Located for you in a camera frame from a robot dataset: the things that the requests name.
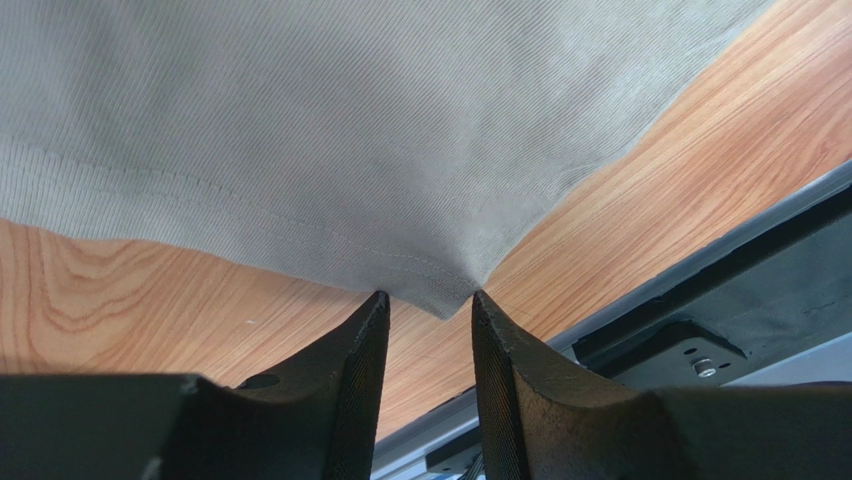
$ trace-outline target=fabric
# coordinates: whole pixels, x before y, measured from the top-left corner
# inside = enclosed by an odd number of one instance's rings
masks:
[[[0,0],[0,216],[450,316],[770,0]]]

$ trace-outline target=wood grain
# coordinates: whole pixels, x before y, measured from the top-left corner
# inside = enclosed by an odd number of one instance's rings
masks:
[[[780,0],[530,233],[489,291],[552,337],[850,157],[852,3]],[[4,372],[198,371],[234,385],[366,296],[0,221]],[[379,437],[472,385],[467,308],[440,322],[394,303]]]

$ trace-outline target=wooden table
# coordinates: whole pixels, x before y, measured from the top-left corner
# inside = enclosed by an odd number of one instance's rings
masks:
[[[627,158],[574,190],[488,285],[549,338],[852,157],[852,1],[779,0]],[[143,241],[0,221],[0,369],[199,371],[234,385],[366,294]],[[473,384],[469,306],[396,302],[379,437]]]

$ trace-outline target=ribbed fabric texture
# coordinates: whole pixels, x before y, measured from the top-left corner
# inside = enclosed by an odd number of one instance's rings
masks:
[[[0,0],[0,216],[451,315],[770,0]]]

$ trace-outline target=black wire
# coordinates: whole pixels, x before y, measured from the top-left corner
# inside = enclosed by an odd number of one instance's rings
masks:
[[[482,458],[482,452],[473,459],[473,464],[464,472],[464,475],[459,477],[459,480],[476,480],[485,471],[485,461]]]

